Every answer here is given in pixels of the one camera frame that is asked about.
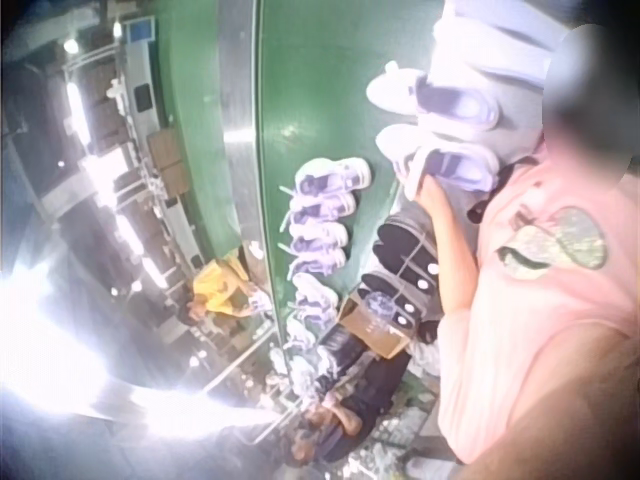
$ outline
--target person's arm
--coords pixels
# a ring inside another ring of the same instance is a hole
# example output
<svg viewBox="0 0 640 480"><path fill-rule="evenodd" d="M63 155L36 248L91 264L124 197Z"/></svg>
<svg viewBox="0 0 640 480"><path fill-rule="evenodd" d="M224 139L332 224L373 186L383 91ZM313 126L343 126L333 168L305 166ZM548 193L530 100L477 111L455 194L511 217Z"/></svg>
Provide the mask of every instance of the person's arm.
<svg viewBox="0 0 640 480"><path fill-rule="evenodd" d="M638 339L584 325L549 348L532 374L554 387L456 479L638 478L620 474L634 458L638 466Z"/></svg>
<svg viewBox="0 0 640 480"><path fill-rule="evenodd" d="M245 305L243 307L234 307L230 300L226 300L222 303L212 305L207 304L207 309L213 313L226 313L237 318L249 317L253 314L253 308L251 305Z"/></svg>
<svg viewBox="0 0 640 480"><path fill-rule="evenodd" d="M478 265L458 224L447 194L426 176L416 202L431 216L438 245L440 298L445 314L471 308L478 286Z"/></svg>
<svg viewBox="0 0 640 480"><path fill-rule="evenodd" d="M327 393L322 405L338 418L347 435L353 437L360 432L362 419L348 408L340 405L337 395L333 392Z"/></svg>
<svg viewBox="0 0 640 480"><path fill-rule="evenodd" d="M231 309L231 315L238 318L250 317L253 315L253 307L251 305L245 305L244 307L233 307Z"/></svg>

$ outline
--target pink shirt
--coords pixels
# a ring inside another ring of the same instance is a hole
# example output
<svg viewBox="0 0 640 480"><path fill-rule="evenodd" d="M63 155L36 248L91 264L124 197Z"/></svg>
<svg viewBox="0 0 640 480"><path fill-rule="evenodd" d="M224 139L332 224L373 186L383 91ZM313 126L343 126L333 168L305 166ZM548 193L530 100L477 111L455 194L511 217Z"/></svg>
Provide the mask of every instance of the pink shirt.
<svg viewBox="0 0 640 480"><path fill-rule="evenodd" d="M438 332L438 420L463 462L505 432L554 335L585 322L637 335L638 186L627 175L594 195L544 162L519 167L490 203L471 311L446 316Z"/></svg>

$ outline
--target yellow shirt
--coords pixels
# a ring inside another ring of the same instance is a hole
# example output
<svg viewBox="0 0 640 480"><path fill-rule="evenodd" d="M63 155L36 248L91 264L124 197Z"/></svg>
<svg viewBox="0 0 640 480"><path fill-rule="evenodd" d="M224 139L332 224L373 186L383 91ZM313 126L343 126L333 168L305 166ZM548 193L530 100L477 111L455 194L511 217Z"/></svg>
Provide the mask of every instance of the yellow shirt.
<svg viewBox="0 0 640 480"><path fill-rule="evenodd" d="M242 280L249 277L238 260L238 249L229 252L223 260ZM217 260L211 261L193 280L193 293L207 298L207 310L220 313L233 313L231 296L238 289L238 279L227 270L220 268Z"/></svg>

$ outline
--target shirt logo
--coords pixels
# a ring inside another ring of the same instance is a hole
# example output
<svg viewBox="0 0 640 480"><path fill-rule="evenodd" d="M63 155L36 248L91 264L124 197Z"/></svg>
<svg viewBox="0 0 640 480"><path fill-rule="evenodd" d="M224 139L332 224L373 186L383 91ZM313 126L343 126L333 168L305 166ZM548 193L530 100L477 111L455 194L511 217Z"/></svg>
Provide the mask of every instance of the shirt logo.
<svg viewBox="0 0 640 480"><path fill-rule="evenodd" d="M514 236L497 251L511 276L533 280L552 267L598 270L605 265L604 235L587 212L562 208L543 227L528 220L525 210L514 217Z"/></svg>

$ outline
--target worker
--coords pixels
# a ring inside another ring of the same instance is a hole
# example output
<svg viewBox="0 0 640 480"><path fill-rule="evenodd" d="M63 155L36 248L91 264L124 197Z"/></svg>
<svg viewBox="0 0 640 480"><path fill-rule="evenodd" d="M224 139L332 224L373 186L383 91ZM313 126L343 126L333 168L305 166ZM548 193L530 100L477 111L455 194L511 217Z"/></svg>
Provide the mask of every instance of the worker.
<svg viewBox="0 0 640 480"><path fill-rule="evenodd" d="M243 318L257 313L250 299L260 290L249 281L244 248L214 259L193 280L193 298L179 315L185 323L202 321L208 312Z"/></svg>
<svg viewBox="0 0 640 480"><path fill-rule="evenodd" d="M294 438L283 441L285 463L296 468L311 462L335 463L360 447L378 419L392 407L393 395L410 360L404 351L389 360L375 359L366 367L353 394L340 399L331 391L321 404L311 405Z"/></svg>

